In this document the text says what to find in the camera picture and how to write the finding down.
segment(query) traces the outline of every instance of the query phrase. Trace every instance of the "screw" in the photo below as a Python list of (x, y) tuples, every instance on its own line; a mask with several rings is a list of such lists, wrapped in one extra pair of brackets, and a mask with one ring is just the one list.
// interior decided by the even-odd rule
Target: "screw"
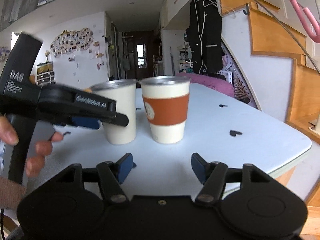
[(158, 201), (158, 204), (159, 204), (160, 206), (164, 206), (164, 205), (167, 204), (167, 202), (162, 199), (162, 200), (159, 200), (159, 201)]
[(117, 194), (117, 195), (111, 196), (110, 200), (114, 203), (123, 203), (127, 200), (127, 197), (122, 194)]
[(197, 199), (201, 202), (210, 203), (214, 200), (214, 197), (209, 194), (202, 194), (202, 195), (199, 195)]

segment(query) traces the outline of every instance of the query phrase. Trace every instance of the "pink handle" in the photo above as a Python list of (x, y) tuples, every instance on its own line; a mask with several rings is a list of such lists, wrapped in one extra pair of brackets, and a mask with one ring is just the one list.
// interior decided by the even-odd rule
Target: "pink handle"
[[(303, 8), (301, 10), (301, 8), (298, 5), (296, 0), (290, 0), (290, 2), (292, 4), (294, 10), (296, 11), (298, 18), (299, 18), (303, 28), (305, 29), (305, 31), (309, 35), (309, 37), (315, 43), (320, 43), (320, 26), (319, 26), (317, 20), (315, 19), (315, 17), (313, 16), (313, 14), (310, 12), (310, 10), (308, 8)], [(310, 29), (307, 21), (305, 20), (303, 14), (302, 14), (302, 11), (304, 12), (304, 14), (309, 19), (310, 23), (312, 24), (313, 28), (315, 29), (316, 34), (314, 34), (313, 31)]]

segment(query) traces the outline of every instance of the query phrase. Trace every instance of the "hanging clothes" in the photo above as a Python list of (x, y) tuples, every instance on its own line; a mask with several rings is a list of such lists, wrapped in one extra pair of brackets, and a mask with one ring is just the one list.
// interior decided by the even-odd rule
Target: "hanging clothes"
[(186, 33), (195, 73), (205, 70), (212, 76), (222, 69), (221, 26), (217, 0), (192, 0)]

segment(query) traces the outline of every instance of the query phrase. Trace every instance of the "black handheld device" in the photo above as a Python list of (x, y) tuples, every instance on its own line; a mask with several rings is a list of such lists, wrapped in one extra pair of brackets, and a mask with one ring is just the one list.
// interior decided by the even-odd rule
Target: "black handheld device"
[(116, 112), (116, 101), (63, 85), (36, 86), (29, 81), (42, 42), (20, 34), (0, 77), (0, 112), (16, 130), (19, 143), (3, 147), (3, 177), (22, 183), (30, 141), (38, 121), (73, 125), (72, 117), (96, 118), (127, 126), (128, 117)]

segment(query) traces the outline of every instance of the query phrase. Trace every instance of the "cup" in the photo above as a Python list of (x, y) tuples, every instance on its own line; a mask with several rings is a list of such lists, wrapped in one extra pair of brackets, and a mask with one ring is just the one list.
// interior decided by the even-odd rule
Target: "cup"
[(140, 81), (153, 139), (170, 144), (182, 140), (188, 114), (190, 78), (159, 76)]
[(103, 122), (108, 142), (126, 144), (133, 141), (136, 132), (136, 79), (120, 79), (100, 83), (90, 87), (92, 93), (117, 101), (116, 111), (126, 114), (129, 124), (126, 127)]

